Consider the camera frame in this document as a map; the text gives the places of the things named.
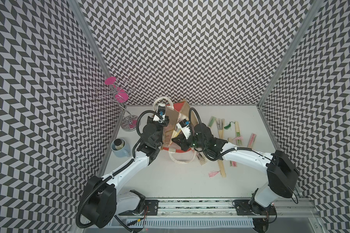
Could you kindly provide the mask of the burlap red striped tote bag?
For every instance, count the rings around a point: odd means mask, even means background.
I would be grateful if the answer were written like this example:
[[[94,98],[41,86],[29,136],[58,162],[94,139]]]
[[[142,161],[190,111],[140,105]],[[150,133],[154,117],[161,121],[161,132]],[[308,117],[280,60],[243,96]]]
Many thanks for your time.
[[[188,138],[190,136],[190,131],[182,130],[180,126],[181,121],[189,120],[190,105],[185,99],[174,103],[168,97],[159,97],[153,103],[153,110],[157,111],[159,107],[165,107],[165,115],[169,118],[169,124],[163,129],[161,150],[167,152],[170,159],[177,164],[191,163],[196,157],[196,152],[190,147],[186,148],[173,142],[173,139],[177,137]]]

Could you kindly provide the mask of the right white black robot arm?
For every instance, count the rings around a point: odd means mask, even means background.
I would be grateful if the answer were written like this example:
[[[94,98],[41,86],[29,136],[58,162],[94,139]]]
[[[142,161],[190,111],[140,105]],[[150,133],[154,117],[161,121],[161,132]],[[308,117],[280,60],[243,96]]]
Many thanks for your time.
[[[180,135],[172,142],[182,151],[193,149],[202,153],[210,161],[227,160],[236,162],[267,175],[267,182],[257,188],[248,201],[249,210],[254,215],[269,212],[272,203],[282,197],[297,200],[294,193],[299,172],[295,165],[281,150],[274,153],[257,152],[251,148],[234,145],[213,136],[204,123],[192,127],[189,122],[177,124]]]

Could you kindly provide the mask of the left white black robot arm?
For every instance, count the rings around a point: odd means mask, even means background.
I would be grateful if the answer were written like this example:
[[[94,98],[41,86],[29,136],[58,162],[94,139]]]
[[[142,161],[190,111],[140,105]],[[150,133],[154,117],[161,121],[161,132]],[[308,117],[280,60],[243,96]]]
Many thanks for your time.
[[[119,192],[156,159],[163,145],[163,129],[166,126],[165,122],[146,124],[139,141],[133,146],[132,158],[116,170],[88,180],[75,217],[77,227],[84,229],[95,225],[103,228],[121,213],[130,211],[138,215],[144,211],[143,194],[136,190],[125,194]]]

